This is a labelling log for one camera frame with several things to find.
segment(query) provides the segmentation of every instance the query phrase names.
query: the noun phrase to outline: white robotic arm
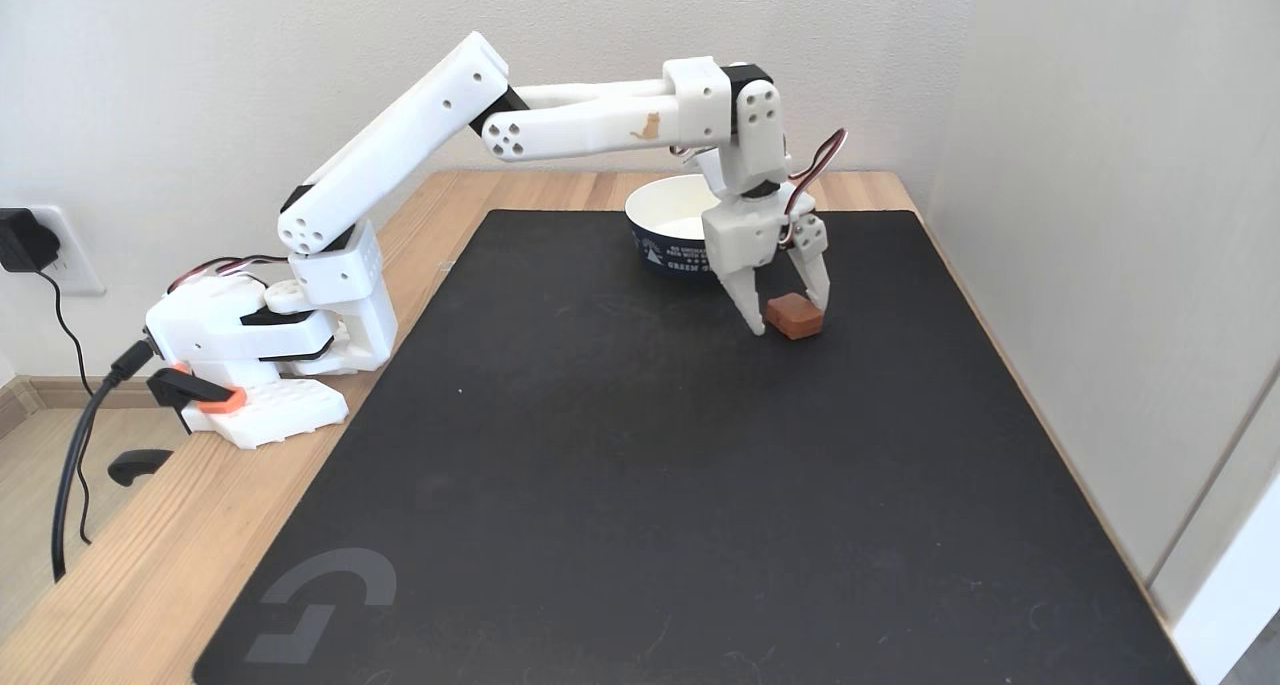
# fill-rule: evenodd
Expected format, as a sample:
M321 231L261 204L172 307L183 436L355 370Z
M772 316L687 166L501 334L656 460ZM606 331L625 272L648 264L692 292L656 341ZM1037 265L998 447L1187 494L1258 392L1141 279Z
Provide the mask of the white robotic arm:
M806 229L804 238L788 237L786 245L809 298L826 309L824 229L812 215L813 198L788 181L782 100L759 67L694 58L668 60L662 79L525 88L512 88L507 73L483 35L463 38L289 196L276 234L291 251L294 278L269 288L248 278L179 284L147 312L161 356L219 385L276 391L282 373L372 370L385 362L396 318L366 215L466 125L508 163L695 149L691 161L721 198L703 218L708 260L750 329L764 330L754 269L773 259L781 230ZM248 434L219 426L219 415L195 406L183 416L193 429L219 430L241 447L256 447L346 415L344 408L326 412L285 417L293 425L257 426ZM273 416L282 420L278 410ZM241 414L237 420L243 429L252 417Z

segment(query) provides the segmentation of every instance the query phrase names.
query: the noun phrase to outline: red wire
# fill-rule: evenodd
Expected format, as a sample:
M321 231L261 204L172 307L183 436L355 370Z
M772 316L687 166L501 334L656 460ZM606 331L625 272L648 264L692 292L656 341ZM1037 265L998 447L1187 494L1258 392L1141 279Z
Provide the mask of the red wire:
M818 175L822 175L823 170L831 165L832 157L836 157L840 149L845 146L845 140L847 137L849 132L845 128L837 129L829 138L818 146L817 151L814 151L813 165L806 166L805 170L792 175L792 178L799 178L800 182L796 183L796 189L791 189L791 197L787 197L787 207L782 211L783 215L791 215L792 207L795 207L796 201L800 200L800 193L803 193L804 189L809 187L809 183L818 179ZM787 223L787 234L778 242L780 246L786 246L791 242L794 227L795 225L792 223Z
M224 274L224 271L232 270L234 268L242 265L252 265L256 262L288 262L288 257L278 257L274 255L251 255L247 257L228 255L223 257L214 257L212 260L206 260L205 262L201 262L200 265L192 268L188 271L183 271L183 274L179 275L177 280L169 284L169 288L165 289L165 293L172 293L174 288L177 288L179 284L183 284L183 280L195 277L196 274L198 274L198 271L207 270L211 265L218 265L218 268L214 271L221 275Z
M831 134L831 137L828 137L826 141L823 141L820 143L820 146L818 146L818 149L815 149L815 151L813 151L813 163L810 163L809 166L805 166L804 170L800 170L799 173L796 173L794 175L788 175L788 178L791 178L792 181L799 181L800 178L804 178L804 175L808 175L809 173L813 173L814 166L818 165L818 157L822 155L822 149L831 147L831 143L833 143L836 141L836 138L840 137L841 132L844 132L844 128L841 128L840 131L836 131L835 133Z

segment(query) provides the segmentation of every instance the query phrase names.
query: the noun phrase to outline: bowl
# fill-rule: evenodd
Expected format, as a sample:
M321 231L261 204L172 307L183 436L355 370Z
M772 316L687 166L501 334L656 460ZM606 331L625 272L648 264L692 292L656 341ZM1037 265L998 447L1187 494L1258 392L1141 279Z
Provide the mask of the bowl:
M718 202L703 175L676 175L636 188L623 210L641 262L671 275L714 278L703 213Z

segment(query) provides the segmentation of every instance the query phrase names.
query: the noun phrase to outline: logo on mat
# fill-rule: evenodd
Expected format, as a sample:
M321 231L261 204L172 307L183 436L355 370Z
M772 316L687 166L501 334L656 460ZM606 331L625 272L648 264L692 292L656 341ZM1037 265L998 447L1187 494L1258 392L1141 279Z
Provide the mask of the logo on mat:
M365 580L365 604L389 606L396 600L396 568L390 561L366 548L339 548L306 558L271 583L261 602L284 604L302 585L330 572L351 572ZM289 634L262 633L253 640L244 662L306 665L315 652L335 606L308 604Z

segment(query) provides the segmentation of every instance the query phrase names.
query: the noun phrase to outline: black mouse pad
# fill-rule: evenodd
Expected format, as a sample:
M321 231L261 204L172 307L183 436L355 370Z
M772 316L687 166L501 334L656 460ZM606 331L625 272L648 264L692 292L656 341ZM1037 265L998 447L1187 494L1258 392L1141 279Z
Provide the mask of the black mouse pad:
M823 218L788 342L621 214L486 216L197 682L1192 682L915 216Z

